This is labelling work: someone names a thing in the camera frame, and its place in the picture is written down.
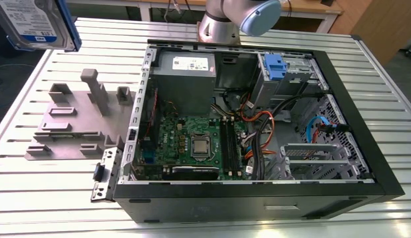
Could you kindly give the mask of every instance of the hard drive label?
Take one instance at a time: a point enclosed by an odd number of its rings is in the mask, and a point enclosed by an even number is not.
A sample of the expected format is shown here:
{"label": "hard drive label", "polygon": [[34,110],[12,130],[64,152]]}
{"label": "hard drive label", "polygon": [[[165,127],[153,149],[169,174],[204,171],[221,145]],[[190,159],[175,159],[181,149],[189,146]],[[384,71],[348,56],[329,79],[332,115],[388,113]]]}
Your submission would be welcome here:
{"label": "hard drive label", "polygon": [[56,33],[47,14],[35,5],[35,0],[0,0],[0,6],[18,33],[34,42],[54,42]]}

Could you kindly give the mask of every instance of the cpu socket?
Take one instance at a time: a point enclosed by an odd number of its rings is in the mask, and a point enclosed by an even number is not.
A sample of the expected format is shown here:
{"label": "cpu socket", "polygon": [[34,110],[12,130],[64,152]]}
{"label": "cpu socket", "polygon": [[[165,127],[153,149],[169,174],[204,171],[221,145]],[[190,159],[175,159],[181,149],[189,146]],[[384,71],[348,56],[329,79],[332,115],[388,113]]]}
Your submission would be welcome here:
{"label": "cpu socket", "polygon": [[200,162],[210,158],[210,136],[208,134],[192,135],[192,157]]}

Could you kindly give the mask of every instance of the metal bracket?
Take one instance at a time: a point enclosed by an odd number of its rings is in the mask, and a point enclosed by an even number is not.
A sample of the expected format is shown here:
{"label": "metal bracket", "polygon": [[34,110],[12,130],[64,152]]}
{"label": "metal bracket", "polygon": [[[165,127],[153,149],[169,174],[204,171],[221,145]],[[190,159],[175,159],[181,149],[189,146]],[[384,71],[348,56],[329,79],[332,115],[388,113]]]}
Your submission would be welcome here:
{"label": "metal bracket", "polygon": [[122,161],[122,151],[114,147],[105,150],[94,171],[95,180],[91,202],[115,202],[113,199]]}

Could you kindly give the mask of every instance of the ram slot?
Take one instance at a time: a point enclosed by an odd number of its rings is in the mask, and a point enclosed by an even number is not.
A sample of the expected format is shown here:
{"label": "ram slot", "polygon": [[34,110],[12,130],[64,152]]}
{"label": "ram slot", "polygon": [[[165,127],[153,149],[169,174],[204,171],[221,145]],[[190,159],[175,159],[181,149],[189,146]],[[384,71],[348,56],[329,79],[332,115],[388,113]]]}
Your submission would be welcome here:
{"label": "ram slot", "polygon": [[228,122],[228,137],[229,137],[229,153],[230,153],[230,168],[233,173],[240,170],[240,159],[237,152],[237,134],[234,132],[233,121]]}
{"label": "ram slot", "polygon": [[220,120],[220,145],[221,145],[221,157],[222,157],[222,168],[224,172],[229,172],[229,149],[228,149],[228,129],[226,129],[226,121]]}

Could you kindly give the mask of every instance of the slotted aluminum surface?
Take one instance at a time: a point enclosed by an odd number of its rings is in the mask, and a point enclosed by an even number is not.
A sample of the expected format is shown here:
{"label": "slotted aluminum surface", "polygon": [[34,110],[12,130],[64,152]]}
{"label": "slotted aluminum surface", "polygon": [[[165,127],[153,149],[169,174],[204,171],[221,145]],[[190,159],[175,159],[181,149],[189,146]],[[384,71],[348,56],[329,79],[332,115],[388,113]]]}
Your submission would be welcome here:
{"label": "slotted aluminum surface", "polygon": [[244,45],[328,52],[349,94],[403,185],[406,196],[327,221],[135,224],[117,203],[90,203],[98,160],[23,158],[47,109],[52,83],[87,90],[83,68],[106,88],[138,87],[149,38],[196,41],[196,25],[81,18],[78,53],[46,51],[0,124],[0,235],[39,237],[411,237],[411,106],[365,47],[349,36],[270,31]]}

